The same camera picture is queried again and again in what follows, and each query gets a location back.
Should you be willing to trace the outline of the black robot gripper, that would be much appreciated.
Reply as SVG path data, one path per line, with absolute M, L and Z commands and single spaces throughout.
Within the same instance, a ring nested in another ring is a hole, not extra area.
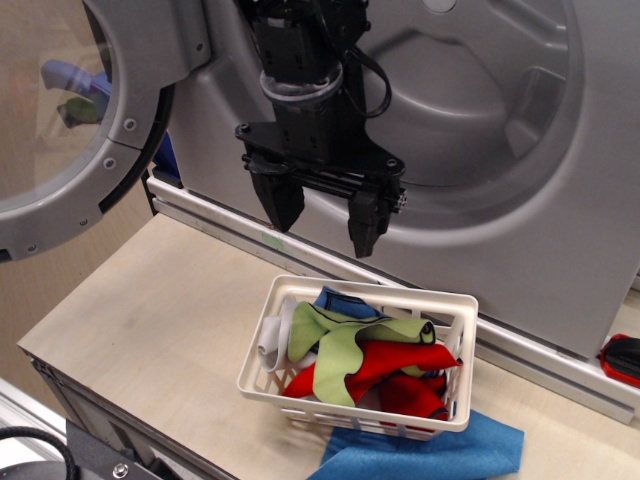
M 357 258 L 371 256 L 391 210 L 406 204 L 400 186 L 404 163 L 368 137 L 365 118 L 339 96 L 307 107 L 275 104 L 274 113 L 274 121 L 235 129 L 271 225 L 288 232 L 302 213 L 303 187 L 294 180 L 335 196 L 354 196 L 348 202 L 349 237 Z

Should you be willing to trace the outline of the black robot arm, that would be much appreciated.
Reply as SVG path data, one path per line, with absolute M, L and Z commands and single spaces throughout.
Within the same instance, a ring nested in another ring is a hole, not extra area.
M 365 1 L 240 1 L 262 65 L 260 86 L 272 122 L 235 130 L 243 162 L 273 227 L 288 231 L 311 188 L 348 202 L 349 237 L 368 257 L 405 204 L 404 163 L 371 140 L 366 122 L 390 106 L 366 106 L 363 71 L 384 83 L 380 65 L 357 45 L 370 30 Z

